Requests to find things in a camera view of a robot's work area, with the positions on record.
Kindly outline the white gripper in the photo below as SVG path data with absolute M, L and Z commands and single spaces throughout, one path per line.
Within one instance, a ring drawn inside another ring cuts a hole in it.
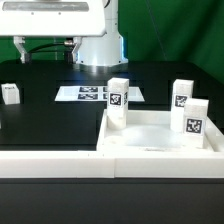
M 31 61 L 21 36 L 73 37 L 65 46 L 67 61 L 75 63 L 82 44 L 76 36 L 106 32 L 102 0 L 0 0 L 0 36 L 14 36 L 23 64 Z

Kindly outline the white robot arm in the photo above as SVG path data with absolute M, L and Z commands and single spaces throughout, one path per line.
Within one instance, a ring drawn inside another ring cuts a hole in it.
M 0 0 L 0 37 L 11 36 L 27 62 L 27 37 L 63 37 L 73 63 L 90 68 L 128 62 L 118 31 L 119 0 Z

